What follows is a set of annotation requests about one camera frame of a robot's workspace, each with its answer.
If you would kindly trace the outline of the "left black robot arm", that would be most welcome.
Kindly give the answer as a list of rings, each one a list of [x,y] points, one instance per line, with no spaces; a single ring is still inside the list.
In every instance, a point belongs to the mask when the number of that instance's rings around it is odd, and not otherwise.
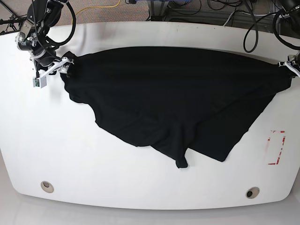
[[[287,56],[286,61],[278,63],[279,67],[286,67],[292,73],[293,76],[300,76],[300,46],[292,44],[291,42],[283,39],[281,35],[285,34],[284,31],[278,31],[283,25],[284,28],[289,28],[296,37],[300,37],[300,1],[299,0],[279,0],[281,9],[276,12],[273,22],[272,29],[277,40],[284,46],[295,50],[296,53]]]

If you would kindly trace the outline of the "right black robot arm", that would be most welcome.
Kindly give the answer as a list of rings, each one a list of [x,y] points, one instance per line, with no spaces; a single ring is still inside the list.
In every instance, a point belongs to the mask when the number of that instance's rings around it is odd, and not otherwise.
[[[64,6],[72,16],[72,28],[66,40],[56,42],[48,37],[51,27],[57,24]],[[35,80],[44,76],[47,71],[53,75],[57,70],[70,64],[56,54],[56,50],[67,44],[75,33],[76,16],[68,0],[33,0],[27,11],[27,17],[16,36],[17,47],[28,51],[36,69]]]

